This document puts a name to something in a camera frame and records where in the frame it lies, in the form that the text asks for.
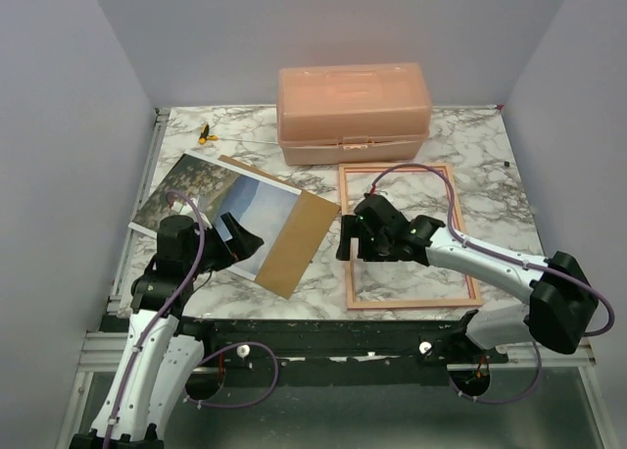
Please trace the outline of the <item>pink wooden picture frame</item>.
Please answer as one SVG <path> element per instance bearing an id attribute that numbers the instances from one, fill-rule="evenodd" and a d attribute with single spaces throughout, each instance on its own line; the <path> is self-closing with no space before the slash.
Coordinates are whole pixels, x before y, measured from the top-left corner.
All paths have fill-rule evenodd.
<path id="1" fill-rule="evenodd" d="M 372 181 L 391 163 L 343 164 L 339 167 L 340 205 L 351 214 Z M 376 192 L 385 196 L 409 219 L 417 214 L 444 221 L 450 193 L 446 185 L 423 168 L 395 170 L 378 181 Z M 344 264 L 347 308 L 350 310 L 403 310 L 474 308 L 484 303 L 476 279 L 450 270 L 425 268 L 415 263 L 367 263 L 352 258 Z"/>

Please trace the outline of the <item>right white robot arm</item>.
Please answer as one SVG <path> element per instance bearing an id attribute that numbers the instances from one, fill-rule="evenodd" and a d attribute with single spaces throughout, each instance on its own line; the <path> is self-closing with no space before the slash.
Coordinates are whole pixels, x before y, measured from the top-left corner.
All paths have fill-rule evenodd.
<path id="1" fill-rule="evenodd" d="M 536 341 L 564 355 L 573 353 L 599 300 L 574 257 L 515 253 L 419 215 L 408 220 L 385 197 L 367 194 L 341 219 L 336 257 L 348 262 L 414 262 L 452 270 L 493 285 L 517 304 L 474 311 L 459 322 L 451 350 L 470 363 L 501 344 Z"/>

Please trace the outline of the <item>landscape photo print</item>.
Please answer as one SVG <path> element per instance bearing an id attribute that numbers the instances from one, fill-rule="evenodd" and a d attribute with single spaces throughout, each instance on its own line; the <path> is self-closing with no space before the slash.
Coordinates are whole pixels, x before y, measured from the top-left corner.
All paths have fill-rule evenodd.
<path id="1" fill-rule="evenodd" d="M 215 158 L 186 151 L 166 174 L 155 191 L 135 214 L 129 226 L 152 238 L 157 236 L 159 222 L 169 215 L 195 215 L 187 203 L 176 197 L 169 201 L 166 193 L 183 192 L 196 205 L 205 225 L 214 227 L 221 238 L 228 233 L 221 215 L 229 213 L 264 244 L 250 258 L 229 270 L 253 280 L 261 271 L 278 234 L 295 207 L 301 190 L 279 184 L 261 175 Z"/>

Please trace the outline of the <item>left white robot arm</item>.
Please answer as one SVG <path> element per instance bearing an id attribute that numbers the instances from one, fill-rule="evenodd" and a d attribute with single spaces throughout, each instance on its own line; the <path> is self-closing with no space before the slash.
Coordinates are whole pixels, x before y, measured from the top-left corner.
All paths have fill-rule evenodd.
<path id="1" fill-rule="evenodd" d="M 194 281 L 251 258 L 264 244 L 231 214 L 221 220 L 227 239 L 188 216 L 161 220 L 156 253 L 131 286 L 128 333 L 109 393 L 89 430 L 72 437 L 72 448 L 164 447 L 188 377 L 217 353 L 216 340 L 182 316 Z"/>

